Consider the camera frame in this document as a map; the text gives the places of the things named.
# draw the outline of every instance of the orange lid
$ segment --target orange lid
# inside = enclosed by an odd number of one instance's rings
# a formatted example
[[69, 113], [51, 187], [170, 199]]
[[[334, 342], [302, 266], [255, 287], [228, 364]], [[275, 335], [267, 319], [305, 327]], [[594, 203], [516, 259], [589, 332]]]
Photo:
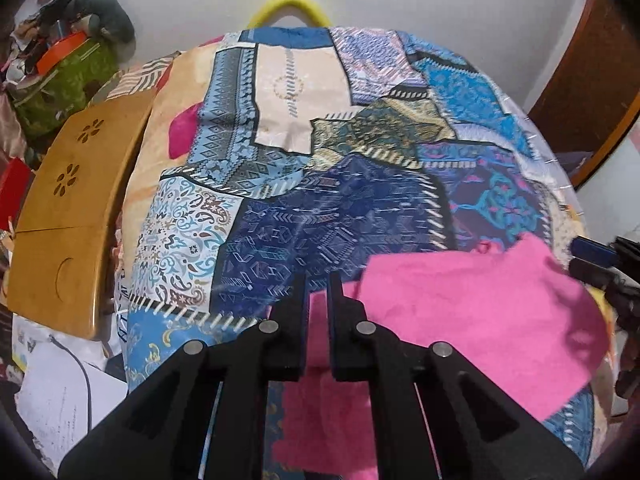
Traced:
[[80, 30], [75, 32], [71, 36], [67, 36], [64, 40], [51, 45], [39, 62], [36, 63], [38, 74], [45, 75], [53, 66], [60, 60], [65, 59], [66, 56], [71, 54], [76, 48], [82, 45], [86, 41], [86, 34]]

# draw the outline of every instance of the bed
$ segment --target bed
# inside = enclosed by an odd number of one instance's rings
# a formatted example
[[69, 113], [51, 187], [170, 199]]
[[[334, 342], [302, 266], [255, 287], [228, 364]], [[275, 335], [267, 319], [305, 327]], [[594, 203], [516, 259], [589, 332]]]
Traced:
[[[108, 99], [148, 88], [114, 252], [130, 389], [185, 341], [225, 342], [264, 319], [294, 272], [321, 290], [329, 270], [357, 280], [372, 254], [508, 250], [526, 231], [566, 266], [584, 233], [567, 176], [512, 99], [405, 32], [225, 34], [149, 62]], [[544, 422], [584, 465], [609, 388], [601, 377]], [[281, 398], [270, 385], [264, 478], [302, 478], [271, 455]]]

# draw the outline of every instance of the white paper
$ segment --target white paper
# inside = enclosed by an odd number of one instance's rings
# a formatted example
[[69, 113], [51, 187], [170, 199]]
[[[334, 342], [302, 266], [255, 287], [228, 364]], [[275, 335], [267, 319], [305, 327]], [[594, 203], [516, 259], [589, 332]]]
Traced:
[[[92, 427], [127, 394], [127, 383], [82, 362], [89, 377]], [[68, 451], [86, 435], [87, 387], [78, 363], [53, 343], [41, 342], [29, 357], [22, 388], [15, 396], [18, 414], [53, 464], [53, 473]]]
[[31, 352], [41, 342], [46, 342], [53, 336], [64, 346], [69, 348], [78, 359], [91, 363], [100, 370], [107, 365], [107, 356], [102, 349], [101, 341], [89, 341], [69, 334], [57, 332], [47, 326], [40, 325], [30, 319], [14, 314], [12, 327], [12, 353], [15, 363], [27, 371]]

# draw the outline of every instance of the pink towel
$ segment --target pink towel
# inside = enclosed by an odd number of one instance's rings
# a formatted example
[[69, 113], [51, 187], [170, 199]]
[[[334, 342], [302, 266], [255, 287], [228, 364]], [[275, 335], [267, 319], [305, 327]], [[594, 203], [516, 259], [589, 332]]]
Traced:
[[[525, 234], [505, 253], [372, 256], [345, 294], [367, 317], [421, 346], [445, 340], [537, 420], [587, 383], [607, 351], [606, 326], [581, 283], [542, 240]], [[285, 466], [377, 478], [368, 387], [336, 383], [328, 370], [326, 295], [311, 295], [306, 375], [286, 383]]]

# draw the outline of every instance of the yellow plastic handle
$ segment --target yellow plastic handle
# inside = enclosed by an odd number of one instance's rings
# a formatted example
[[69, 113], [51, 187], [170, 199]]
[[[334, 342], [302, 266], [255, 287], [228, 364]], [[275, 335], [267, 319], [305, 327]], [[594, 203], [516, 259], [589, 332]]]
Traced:
[[331, 22], [318, 4], [312, 0], [269, 0], [254, 14], [247, 28], [262, 27], [283, 7], [296, 7], [304, 12], [316, 27], [331, 27]]

